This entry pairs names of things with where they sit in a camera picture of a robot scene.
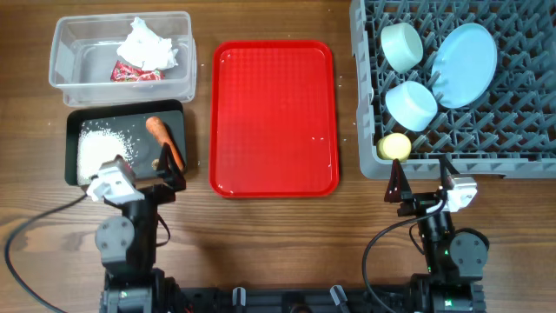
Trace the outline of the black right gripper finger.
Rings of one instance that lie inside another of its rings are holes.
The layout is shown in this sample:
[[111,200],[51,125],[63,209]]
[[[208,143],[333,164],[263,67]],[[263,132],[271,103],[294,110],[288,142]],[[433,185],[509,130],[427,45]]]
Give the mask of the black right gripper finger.
[[440,162],[440,180],[441,186],[445,190],[451,190],[453,187],[449,182],[449,177],[451,175],[459,175],[459,171],[457,171],[454,166],[450,163],[447,156],[444,155],[439,159]]
[[384,201],[387,203],[408,202],[413,199],[413,192],[402,169],[399,159],[394,159]]

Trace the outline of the brown food scrap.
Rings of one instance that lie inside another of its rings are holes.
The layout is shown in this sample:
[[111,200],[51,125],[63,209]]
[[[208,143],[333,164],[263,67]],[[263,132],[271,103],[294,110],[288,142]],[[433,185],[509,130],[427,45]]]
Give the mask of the brown food scrap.
[[151,163],[151,167],[152,167],[154,170],[158,170],[158,169],[159,169],[159,163],[160,163],[160,161],[159,161],[158,159],[154,159],[154,160],[152,161],[152,163]]

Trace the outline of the yellow plastic cup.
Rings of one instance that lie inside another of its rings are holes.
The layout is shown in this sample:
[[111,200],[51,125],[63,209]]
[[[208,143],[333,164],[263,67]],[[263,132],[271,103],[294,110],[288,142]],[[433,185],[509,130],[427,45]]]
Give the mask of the yellow plastic cup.
[[398,159],[404,162],[409,158],[411,149],[411,141],[401,133],[387,135],[377,143],[377,155],[383,160]]

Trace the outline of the orange carrot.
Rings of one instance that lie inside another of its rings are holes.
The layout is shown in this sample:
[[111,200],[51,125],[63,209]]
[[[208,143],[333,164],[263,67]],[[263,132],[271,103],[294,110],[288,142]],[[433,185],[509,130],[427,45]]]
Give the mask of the orange carrot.
[[146,129],[161,146],[167,144],[170,147],[172,156],[175,160],[178,169],[181,172],[184,172],[185,164],[182,160],[180,151],[177,149],[176,145],[174,144],[174,141],[171,138],[169,132],[167,131],[164,122],[159,117],[149,117],[146,120]]

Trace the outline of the light blue bowl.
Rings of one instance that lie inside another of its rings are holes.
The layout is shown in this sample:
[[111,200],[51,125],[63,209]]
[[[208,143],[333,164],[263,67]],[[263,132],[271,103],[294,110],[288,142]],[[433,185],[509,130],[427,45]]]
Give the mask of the light blue bowl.
[[438,112],[432,92],[415,81],[406,81],[389,90],[385,104],[392,118],[411,131],[423,131]]

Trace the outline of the white rice pile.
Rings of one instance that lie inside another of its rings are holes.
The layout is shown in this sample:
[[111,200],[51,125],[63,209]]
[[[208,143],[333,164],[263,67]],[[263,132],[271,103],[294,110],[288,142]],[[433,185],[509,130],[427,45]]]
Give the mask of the white rice pile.
[[102,120],[83,122],[77,145],[77,184],[89,184],[102,164],[113,161],[117,156],[126,161],[133,156],[133,143],[127,132],[114,130]]

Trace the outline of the red snack wrapper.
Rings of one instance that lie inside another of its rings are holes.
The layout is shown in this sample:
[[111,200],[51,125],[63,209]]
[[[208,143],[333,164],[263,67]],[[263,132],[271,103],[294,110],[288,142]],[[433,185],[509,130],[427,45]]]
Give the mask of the red snack wrapper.
[[120,61],[116,62],[110,76],[110,81],[116,83],[161,81],[163,79],[164,74],[160,70],[140,70]]

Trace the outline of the light blue plate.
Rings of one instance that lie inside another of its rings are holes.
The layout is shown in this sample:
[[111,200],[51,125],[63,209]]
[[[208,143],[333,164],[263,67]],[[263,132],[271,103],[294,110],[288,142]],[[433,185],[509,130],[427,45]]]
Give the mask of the light blue plate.
[[466,23],[446,37],[434,59],[432,92],[440,105],[458,109],[477,100],[493,80],[497,45],[488,30]]

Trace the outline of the white napkin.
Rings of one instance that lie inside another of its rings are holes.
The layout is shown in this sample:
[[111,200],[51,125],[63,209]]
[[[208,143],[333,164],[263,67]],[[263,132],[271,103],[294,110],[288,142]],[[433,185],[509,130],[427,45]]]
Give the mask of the white napkin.
[[119,57],[141,70],[167,70],[175,67],[178,49],[170,38],[159,37],[144,20],[135,17],[132,31],[116,50]]

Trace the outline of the mint green bowl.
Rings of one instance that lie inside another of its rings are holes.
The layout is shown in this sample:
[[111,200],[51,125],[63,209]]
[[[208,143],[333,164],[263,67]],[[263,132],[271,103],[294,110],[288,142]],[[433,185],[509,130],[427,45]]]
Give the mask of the mint green bowl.
[[386,26],[381,31],[381,48],[390,66],[406,73],[421,62],[424,50],[417,30],[409,23]]

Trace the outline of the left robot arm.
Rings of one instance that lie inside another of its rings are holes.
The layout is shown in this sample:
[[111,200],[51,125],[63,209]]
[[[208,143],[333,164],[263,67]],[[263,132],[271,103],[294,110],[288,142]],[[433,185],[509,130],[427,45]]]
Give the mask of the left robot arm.
[[156,175],[161,183],[138,189],[136,175],[121,157],[103,163],[92,177],[87,195],[121,211],[97,228],[96,247],[105,268],[101,312],[190,312],[189,301],[176,280],[154,267],[157,228],[167,228],[158,207],[175,201],[175,193],[186,188],[171,147],[165,143]]

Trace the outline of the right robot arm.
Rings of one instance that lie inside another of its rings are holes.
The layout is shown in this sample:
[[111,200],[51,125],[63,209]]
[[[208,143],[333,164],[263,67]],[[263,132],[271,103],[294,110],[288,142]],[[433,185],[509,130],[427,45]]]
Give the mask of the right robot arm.
[[417,226],[426,274],[412,275],[405,292],[406,312],[480,313],[487,310],[479,281],[490,243],[471,228],[456,229],[452,214],[477,195],[476,181],[461,175],[445,157],[440,160],[441,185],[435,192],[411,191],[399,160],[393,160],[385,201],[398,203],[398,216],[410,216]]

